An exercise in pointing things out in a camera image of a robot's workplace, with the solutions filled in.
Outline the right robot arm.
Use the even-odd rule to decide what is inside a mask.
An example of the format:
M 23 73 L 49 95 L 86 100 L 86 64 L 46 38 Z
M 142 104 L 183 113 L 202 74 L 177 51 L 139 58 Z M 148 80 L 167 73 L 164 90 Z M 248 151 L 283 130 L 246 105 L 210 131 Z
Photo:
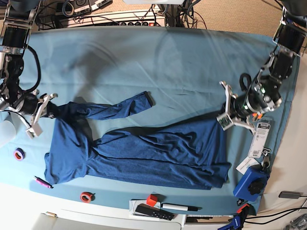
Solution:
M 39 0 L 10 0 L 7 3 L 0 45 L 0 110 L 18 115 L 26 126 L 30 138 L 42 134 L 38 121 L 42 117 L 55 117 L 55 105 L 51 102 L 56 93 L 38 97 L 37 90 L 41 81 L 41 67 L 38 55 L 29 46 L 29 37 L 41 2 Z M 19 86 L 19 77 L 24 70 L 24 53 L 30 51 L 37 67 L 37 81 L 31 88 L 24 90 Z

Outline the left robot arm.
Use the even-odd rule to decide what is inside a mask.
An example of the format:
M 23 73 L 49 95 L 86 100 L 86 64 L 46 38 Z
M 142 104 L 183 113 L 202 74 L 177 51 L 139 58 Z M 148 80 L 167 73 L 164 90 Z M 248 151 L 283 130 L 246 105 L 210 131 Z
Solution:
M 283 101 L 279 88 L 283 80 L 290 76 L 293 61 L 300 56 L 307 36 L 307 2 L 283 0 L 282 5 L 282 17 L 273 37 L 276 47 L 255 78 L 245 73 L 240 76 L 240 87 L 244 94 L 238 96 L 232 92 L 229 84 L 220 82 L 226 100 L 217 121 L 223 130 L 239 126 L 255 133 L 249 117 L 252 116 L 256 121 L 265 113 L 276 110 Z

